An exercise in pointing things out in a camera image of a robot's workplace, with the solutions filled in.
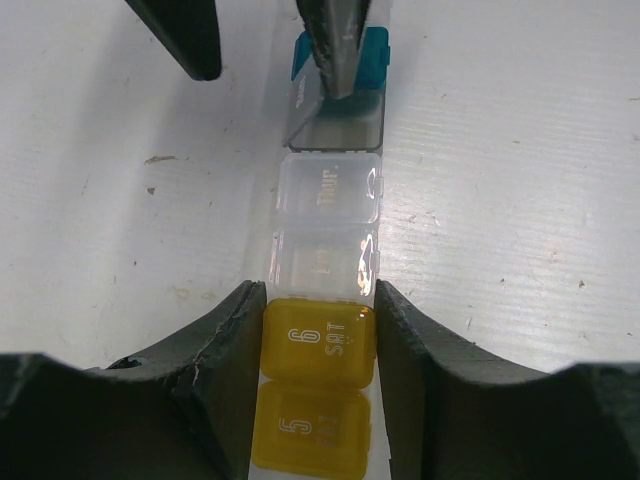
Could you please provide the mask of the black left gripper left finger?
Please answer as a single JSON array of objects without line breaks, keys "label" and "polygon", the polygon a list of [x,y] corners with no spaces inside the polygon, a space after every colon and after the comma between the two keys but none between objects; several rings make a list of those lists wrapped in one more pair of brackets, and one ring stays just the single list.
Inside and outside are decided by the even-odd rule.
[{"label": "black left gripper left finger", "polygon": [[244,479],[266,287],[106,368],[40,353],[1,358],[5,479]]}]

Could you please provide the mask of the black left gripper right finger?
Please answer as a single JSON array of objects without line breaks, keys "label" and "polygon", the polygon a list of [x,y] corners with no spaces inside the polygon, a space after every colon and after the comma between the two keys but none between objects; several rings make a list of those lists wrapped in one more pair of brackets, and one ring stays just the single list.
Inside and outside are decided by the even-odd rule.
[{"label": "black left gripper right finger", "polygon": [[547,374],[492,354],[377,284],[377,355],[395,479],[635,479],[639,367]]}]

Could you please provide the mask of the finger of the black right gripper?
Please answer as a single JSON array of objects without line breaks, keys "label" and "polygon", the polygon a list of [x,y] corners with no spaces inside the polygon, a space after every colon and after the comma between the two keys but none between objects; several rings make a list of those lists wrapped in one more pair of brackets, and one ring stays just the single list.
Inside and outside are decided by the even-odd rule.
[{"label": "finger of the black right gripper", "polygon": [[323,85],[335,99],[353,93],[370,5],[368,0],[296,2]]},{"label": "finger of the black right gripper", "polygon": [[217,80],[222,56],[214,0],[126,0],[142,23],[195,81]]}]

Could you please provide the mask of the weekly pill organizer strip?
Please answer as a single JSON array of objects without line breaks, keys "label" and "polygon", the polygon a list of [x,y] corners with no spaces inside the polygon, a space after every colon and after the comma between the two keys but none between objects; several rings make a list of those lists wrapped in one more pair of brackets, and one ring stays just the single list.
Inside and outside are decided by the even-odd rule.
[{"label": "weekly pill organizer strip", "polygon": [[390,3],[370,5],[367,85],[343,100],[323,89],[295,3],[278,8],[249,256],[267,301],[249,475],[386,479],[373,303]]}]

